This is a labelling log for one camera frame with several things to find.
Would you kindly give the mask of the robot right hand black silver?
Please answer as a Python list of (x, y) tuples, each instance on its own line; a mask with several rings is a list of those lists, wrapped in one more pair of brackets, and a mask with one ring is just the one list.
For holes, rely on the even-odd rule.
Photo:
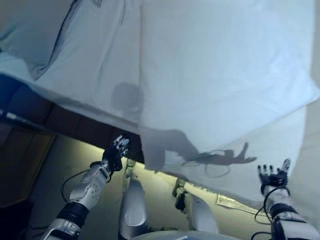
[(291, 165), (290, 159), (285, 159), (282, 166), (276, 171), (272, 165), (259, 165), (257, 167), (258, 177), (262, 186), (281, 187), (288, 184), (288, 172)]

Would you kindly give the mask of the robot left hand black silver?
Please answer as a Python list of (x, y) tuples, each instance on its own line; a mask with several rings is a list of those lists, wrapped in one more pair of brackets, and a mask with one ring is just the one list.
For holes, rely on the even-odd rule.
[(129, 152), (129, 142), (130, 140), (126, 135), (119, 135), (104, 150), (102, 161), (108, 163), (110, 171), (118, 172), (123, 168), (121, 159)]

